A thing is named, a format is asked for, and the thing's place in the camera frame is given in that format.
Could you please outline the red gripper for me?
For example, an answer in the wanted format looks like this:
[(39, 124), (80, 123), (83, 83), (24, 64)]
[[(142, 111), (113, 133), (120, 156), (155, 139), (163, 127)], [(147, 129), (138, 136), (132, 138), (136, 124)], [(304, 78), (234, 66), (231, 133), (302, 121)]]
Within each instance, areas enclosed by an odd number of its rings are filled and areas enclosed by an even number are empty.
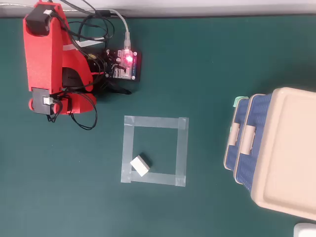
[(70, 93), (69, 95), (51, 95), (53, 104), (51, 105), (51, 115), (60, 114), (68, 115), (70, 112), (73, 114), (81, 114), (93, 110), (90, 101), (96, 105), (96, 98), (91, 93), (76, 94)]

